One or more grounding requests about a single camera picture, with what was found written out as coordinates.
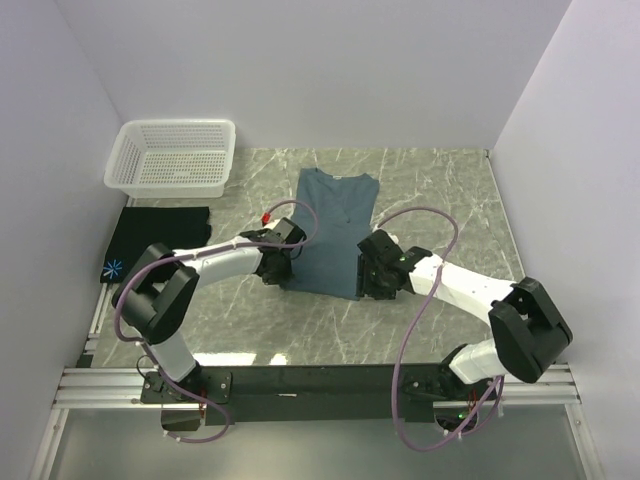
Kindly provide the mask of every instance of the marble table surface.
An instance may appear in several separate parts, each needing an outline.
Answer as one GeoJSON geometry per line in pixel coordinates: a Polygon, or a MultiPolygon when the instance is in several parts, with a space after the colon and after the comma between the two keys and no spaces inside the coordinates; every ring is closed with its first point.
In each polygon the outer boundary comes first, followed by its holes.
{"type": "MultiPolygon", "coordinates": [[[[451,213],[460,238],[449,259],[498,278],[519,280],[522,266],[491,166],[479,149],[245,149],[237,150],[224,195],[217,199],[136,200],[136,206],[211,208],[210,243],[259,228],[276,201],[295,197],[301,168],[332,175],[368,173],[380,180],[372,223],[408,207],[427,205],[451,213]]],[[[291,213],[283,207],[282,215],[291,213]]],[[[425,212],[394,219],[387,231],[404,248],[441,253],[452,228],[425,212]]],[[[257,276],[236,277],[199,289],[182,325],[203,365],[392,363],[423,297],[400,292],[393,301],[348,301],[267,287],[257,276]]],[[[113,310],[104,309],[93,367],[131,367],[139,347],[118,342],[113,310]]],[[[482,321],[434,300],[409,342],[404,360],[438,362],[461,343],[484,340],[482,321]]]]}

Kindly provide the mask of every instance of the white wall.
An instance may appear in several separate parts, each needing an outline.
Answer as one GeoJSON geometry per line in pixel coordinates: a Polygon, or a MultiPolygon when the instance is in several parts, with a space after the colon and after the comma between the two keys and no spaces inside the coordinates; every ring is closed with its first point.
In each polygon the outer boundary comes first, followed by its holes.
{"type": "Polygon", "coordinates": [[[57,0],[123,120],[245,146],[494,146],[569,0],[57,0]]]}
{"type": "Polygon", "coordinates": [[[638,478],[640,2],[573,0],[493,165],[567,352],[608,478],[638,478]]]}
{"type": "Polygon", "coordinates": [[[50,0],[2,2],[0,63],[0,476],[19,480],[89,329],[121,122],[50,0]]]}

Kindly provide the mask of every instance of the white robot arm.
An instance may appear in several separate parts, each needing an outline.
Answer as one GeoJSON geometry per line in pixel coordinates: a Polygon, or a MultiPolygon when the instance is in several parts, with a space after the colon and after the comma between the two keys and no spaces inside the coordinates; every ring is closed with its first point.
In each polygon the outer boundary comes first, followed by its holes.
{"type": "Polygon", "coordinates": [[[112,303],[115,307],[124,287],[145,266],[170,256],[183,259],[152,270],[139,280],[127,295],[122,317],[138,331],[174,382],[198,392],[200,365],[180,333],[193,292],[237,275],[257,274],[267,285],[286,282],[292,275],[291,250],[282,245],[298,244],[305,238],[302,229],[282,218],[218,245],[175,251],[160,244],[151,245],[113,295],[112,303]],[[260,246],[246,246],[247,243],[260,246]]]}
{"type": "MultiPolygon", "coordinates": [[[[403,251],[384,230],[358,246],[359,296],[393,299],[398,290],[427,295],[442,265],[442,258],[428,250],[403,251]]],[[[542,285],[529,277],[513,283],[446,262],[434,296],[491,327],[493,338],[463,345],[443,362],[467,385],[506,373],[533,383],[573,339],[542,285]]]]}

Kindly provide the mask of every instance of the black cloth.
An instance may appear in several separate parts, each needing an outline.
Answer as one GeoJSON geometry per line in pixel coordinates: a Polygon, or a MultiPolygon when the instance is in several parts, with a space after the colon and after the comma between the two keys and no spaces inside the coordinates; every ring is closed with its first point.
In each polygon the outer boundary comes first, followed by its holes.
{"type": "Polygon", "coordinates": [[[120,283],[145,249],[163,243],[170,249],[197,248],[211,237],[208,207],[124,207],[104,256],[100,283],[120,283]]]}

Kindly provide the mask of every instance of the white plastic basket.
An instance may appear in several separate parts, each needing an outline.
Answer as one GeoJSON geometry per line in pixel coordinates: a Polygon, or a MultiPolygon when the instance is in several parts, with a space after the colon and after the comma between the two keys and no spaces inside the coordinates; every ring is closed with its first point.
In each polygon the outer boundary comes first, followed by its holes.
{"type": "Polygon", "coordinates": [[[104,183],[133,198],[220,197],[236,144],[229,120],[136,120],[122,126],[104,183]]]}

